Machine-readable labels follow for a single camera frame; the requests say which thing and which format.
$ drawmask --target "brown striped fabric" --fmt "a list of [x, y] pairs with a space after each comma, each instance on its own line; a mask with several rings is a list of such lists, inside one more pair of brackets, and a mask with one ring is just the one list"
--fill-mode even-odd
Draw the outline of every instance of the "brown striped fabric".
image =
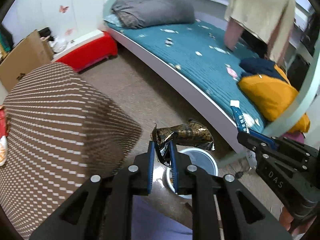
[[113, 100], [62, 63], [26, 75], [4, 106], [0, 205], [24, 239], [91, 175], [112, 175], [141, 135]]

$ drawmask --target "cardboard box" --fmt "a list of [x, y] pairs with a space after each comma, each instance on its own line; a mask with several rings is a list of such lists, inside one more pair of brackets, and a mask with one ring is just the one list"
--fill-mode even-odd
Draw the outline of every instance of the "cardboard box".
[[47, 46], [48, 42], [42, 42], [38, 31], [35, 30], [7, 55], [0, 64], [0, 80], [8, 92], [26, 74], [51, 62], [53, 53], [50, 53]]

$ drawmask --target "gray blanket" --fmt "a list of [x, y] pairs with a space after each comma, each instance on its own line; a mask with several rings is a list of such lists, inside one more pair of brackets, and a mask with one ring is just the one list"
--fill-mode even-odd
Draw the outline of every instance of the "gray blanket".
[[120, 0], [112, 11], [129, 29], [195, 21], [194, 8], [188, 0]]

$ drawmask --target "yellow pillow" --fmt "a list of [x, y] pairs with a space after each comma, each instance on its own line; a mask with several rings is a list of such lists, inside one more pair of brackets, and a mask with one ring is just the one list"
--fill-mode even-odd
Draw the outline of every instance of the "yellow pillow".
[[[287, 80], [278, 66], [275, 65], [275, 69]], [[289, 83], [266, 75], [244, 77], [238, 82], [238, 86], [255, 103], [264, 118], [271, 122], [289, 107], [299, 93]], [[309, 128], [310, 120], [307, 114], [304, 114], [288, 132], [308, 132]]]

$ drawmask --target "beige shirt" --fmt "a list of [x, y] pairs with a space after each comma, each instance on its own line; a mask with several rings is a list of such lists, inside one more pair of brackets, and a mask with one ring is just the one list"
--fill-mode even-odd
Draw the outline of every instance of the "beige shirt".
[[225, 19], [233, 18], [268, 44], [282, 16], [279, 33], [270, 52], [270, 59], [278, 62], [292, 29], [295, 5], [295, 0], [229, 0]]

